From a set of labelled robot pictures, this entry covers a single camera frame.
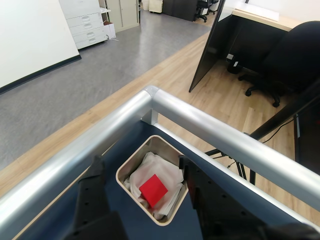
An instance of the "gray cabinet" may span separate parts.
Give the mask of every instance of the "gray cabinet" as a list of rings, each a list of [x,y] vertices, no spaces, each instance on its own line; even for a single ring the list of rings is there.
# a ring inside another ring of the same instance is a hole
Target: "gray cabinet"
[[[138,0],[106,0],[115,32],[139,26]]]

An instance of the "metal railing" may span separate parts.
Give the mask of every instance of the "metal railing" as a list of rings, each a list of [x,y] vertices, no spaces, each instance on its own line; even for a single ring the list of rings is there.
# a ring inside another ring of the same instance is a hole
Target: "metal railing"
[[[111,147],[141,118],[167,131],[157,123],[158,113],[320,211],[319,175],[167,92],[148,86],[80,135],[0,199],[0,239],[11,239],[18,234],[90,165],[93,156]],[[183,142],[173,133],[167,133]],[[210,162],[291,216],[312,225],[209,156],[185,142],[183,144],[197,152],[204,161]]]

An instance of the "white wall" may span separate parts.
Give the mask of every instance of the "white wall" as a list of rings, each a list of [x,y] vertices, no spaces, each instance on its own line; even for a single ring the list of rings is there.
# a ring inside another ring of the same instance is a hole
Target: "white wall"
[[[236,5],[238,3],[244,3],[245,1],[246,0],[225,0],[221,15],[219,17],[219,21],[230,16],[232,12],[235,10]]]
[[[78,54],[59,0],[0,1],[0,87]]]
[[[320,0],[249,0],[249,4],[302,22],[320,20]]]

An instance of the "white filing cabinet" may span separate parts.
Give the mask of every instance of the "white filing cabinet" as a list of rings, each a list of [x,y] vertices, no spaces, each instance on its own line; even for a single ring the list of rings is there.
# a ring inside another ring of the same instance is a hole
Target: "white filing cabinet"
[[[107,40],[98,0],[60,0],[60,5],[78,49]]]
[[[138,0],[105,0],[115,32],[139,26]]]

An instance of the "office floor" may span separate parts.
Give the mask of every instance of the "office floor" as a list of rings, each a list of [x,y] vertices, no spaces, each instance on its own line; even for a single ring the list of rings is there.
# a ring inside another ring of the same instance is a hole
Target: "office floor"
[[[141,8],[141,11],[144,11],[142,2],[140,2],[140,8]],[[207,17],[206,22],[201,18],[197,18],[194,21],[194,23],[201,24],[201,25],[204,25],[204,26],[207,26],[207,27],[211,28],[213,23],[214,23],[214,20],[215,20],[216,16],[217,16],[217,13],[213,14],[213,12],[210,12],[209,15],[206,16]]]
[[[80,50],[82,59],[0,95],[0,170],[58,129],[210,31],[141,11],[141,26]]]
[[[208,35],[206,33],[199,37],[151,70],[122,87],[0,171],[0,195],[3,195],[39,165],[147,85],[158,86],[239,131],[251,133],[259,127],[279,111],[286,101],[281,102],[279,108],[274,108],[271,105],[272,99],[262,93],[254,92],[252,96],[246,97],[244,92],[249,87],[249,84],[238,81],[237,75],[228,73],[224,62],[217,64],[191,93],[188,92]],[[160,116],[159,122],[202,151],[208,151],[213,148],[208,143],[163,116]],[[290,123],[284,126],[266,144],[293,159],[293,124]],[[217,160],[224,166],[228,166],[233,162],[228,157]],[[237,173],[235,164],[231,166],[230,170]],[[291,194],[260,175],[257,175],[256,185],[300,215],[320,225],[320,213]]]

